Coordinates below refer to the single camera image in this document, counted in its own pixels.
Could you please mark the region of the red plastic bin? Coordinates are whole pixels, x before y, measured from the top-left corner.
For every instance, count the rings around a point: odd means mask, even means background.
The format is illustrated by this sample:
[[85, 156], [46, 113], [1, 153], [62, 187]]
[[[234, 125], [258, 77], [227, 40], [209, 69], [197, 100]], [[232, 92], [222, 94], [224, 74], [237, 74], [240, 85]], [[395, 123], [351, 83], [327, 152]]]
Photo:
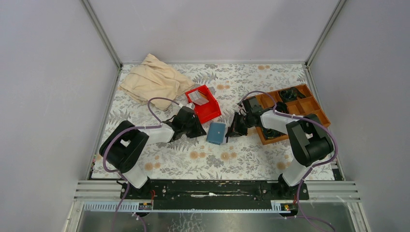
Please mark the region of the red plastic bin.
[[207, 104], [204, 104], [204, 105], [194, 104], [194, 111], [196, 115], [198, 116], [201, 124], [209, 122], [222, 115], [218, 101], [216, 100], [216, 98], [213, 96], [210, 89], [206, 85], [202, 85], [202, 86], [199, 86], [197, 88], [194, 88], [192, 90], [185, 92], [185, 96], [188, 99], [188, 103], [193, 103], [189, 99], [188, 93], [193, 92], [195, 90], [202, 92], [209, 99], [209, 103]]

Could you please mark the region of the blue card holder wallet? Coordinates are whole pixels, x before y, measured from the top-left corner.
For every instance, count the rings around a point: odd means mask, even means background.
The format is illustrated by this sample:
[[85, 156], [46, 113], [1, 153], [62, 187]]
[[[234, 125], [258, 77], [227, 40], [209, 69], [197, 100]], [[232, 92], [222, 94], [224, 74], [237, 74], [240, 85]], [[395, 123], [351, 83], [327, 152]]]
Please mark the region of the blue card holder wallet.
[[226, 125], [219, 122], [211, 122], [206, 141], [211, 144], [221, 145], [225, 137]]

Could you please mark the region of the wooden compartment tray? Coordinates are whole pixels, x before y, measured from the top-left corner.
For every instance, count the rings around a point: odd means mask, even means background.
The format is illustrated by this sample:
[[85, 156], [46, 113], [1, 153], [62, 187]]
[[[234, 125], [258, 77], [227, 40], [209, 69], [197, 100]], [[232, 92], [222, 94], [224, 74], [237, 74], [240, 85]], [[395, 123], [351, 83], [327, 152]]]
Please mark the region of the wooden compartment tray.
[[318, 101], [305, 84], [271, 91], [268, 94], [268, 96], [265, 94], [255, 96], [263, 109], [273, 107], [276, 102], [277, 110], [282, 113], [299, 116], [315, 114], [323, 126], [331, 125]]

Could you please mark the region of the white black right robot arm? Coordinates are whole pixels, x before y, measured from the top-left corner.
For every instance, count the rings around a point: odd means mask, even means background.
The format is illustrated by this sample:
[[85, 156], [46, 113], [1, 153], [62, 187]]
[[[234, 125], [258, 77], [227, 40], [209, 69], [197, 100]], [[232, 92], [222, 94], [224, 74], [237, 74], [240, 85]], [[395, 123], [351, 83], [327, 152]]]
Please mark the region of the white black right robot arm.
[[263, 108], [256, 97], [244, 99], [243, 113], [236, 112], [226, 137], [246, 136], [248, 129], [259, 127], [286, 134], [289, 138], [293, 161], [278, 178], [278, 195], [289, 199], [296, 193], [296, 185], [305, 179], [315, 163], [335, 150], [335, 146], [315, 114], [295, 116], [273, 108]]

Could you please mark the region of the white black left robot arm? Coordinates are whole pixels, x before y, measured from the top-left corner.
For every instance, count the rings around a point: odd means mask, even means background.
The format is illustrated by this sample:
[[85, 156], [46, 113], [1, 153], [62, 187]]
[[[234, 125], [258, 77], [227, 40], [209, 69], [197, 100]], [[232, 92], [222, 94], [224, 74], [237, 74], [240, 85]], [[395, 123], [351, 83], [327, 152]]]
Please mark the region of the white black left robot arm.
[[188, 138], [206, 135], [198, 116], [187, 106], [181, 107], [176, 115], [157, 126], [138, 127], [127, 120], [122, 121], [99, 149], [103, 167], [107, 170], [108, 163], [114, 166], [113, 171], [119, 172], [132, 186], [132, 193], [143, 199], [150, 192], [150, 186], [146, 183], [149, 177], [137, 164], [144, 148], [174, 142], [183, 135]]

